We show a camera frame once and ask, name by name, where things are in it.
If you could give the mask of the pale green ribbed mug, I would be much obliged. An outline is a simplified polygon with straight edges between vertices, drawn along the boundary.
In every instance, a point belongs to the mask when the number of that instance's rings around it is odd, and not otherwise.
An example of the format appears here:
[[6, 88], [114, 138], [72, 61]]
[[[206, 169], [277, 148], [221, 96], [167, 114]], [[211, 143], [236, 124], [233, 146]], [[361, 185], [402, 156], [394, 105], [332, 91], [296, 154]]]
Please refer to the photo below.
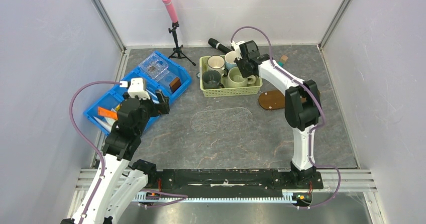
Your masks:
[[243, 77], [238, 67], [234, 67], [228, 72], [225, 86], [228, 88], [247, 87], [255, 82], [256, 77], [254, 75]]

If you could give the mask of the clear textured toothbrush holder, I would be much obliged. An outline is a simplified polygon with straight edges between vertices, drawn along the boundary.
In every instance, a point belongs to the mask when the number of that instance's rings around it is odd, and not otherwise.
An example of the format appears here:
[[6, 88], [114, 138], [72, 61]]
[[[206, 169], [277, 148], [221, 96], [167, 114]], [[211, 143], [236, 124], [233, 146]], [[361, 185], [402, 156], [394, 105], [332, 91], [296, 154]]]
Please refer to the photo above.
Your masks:
[[168, 73], [168, 63], [160, 54], [152, 53], [139, 65], [140, 70], [154, 81], [160, 81]]

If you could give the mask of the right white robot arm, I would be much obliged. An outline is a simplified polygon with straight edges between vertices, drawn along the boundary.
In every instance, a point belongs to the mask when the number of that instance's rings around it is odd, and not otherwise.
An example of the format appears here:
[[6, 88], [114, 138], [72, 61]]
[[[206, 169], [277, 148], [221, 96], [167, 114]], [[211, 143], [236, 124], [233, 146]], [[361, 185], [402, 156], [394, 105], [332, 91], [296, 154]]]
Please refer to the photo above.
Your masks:
[[284, 115], [293, 128], [294, 153], [290, 182], [305, 187], [314, 177], [314, 132], [322, 114], [316, 82], [303, 81], [281, 67], [269, 54], [261, 54], [254, 41], [231, 42], [235, 63], [244, 77], [259, 76], [272, 83], [285, 97]]

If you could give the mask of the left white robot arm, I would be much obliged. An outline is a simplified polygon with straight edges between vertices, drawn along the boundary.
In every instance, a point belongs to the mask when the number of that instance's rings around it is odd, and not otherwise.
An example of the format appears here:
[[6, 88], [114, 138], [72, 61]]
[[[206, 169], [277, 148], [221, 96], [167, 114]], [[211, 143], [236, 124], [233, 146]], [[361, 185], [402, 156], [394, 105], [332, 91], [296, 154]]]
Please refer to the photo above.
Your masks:
[[149, 93], [128, 90], [117, 112], [100, 151], [100, 165], [90, 188], [77, 211], [62, 223], [117, 223], [124, 210], [144, 187], [153, 187], [158, 181], [156, 165], [138, 160], [118, 190], [118, 180], [141, 143], [148, 121], [170, 112], [169, 97], [155, 91], [154, 102]]

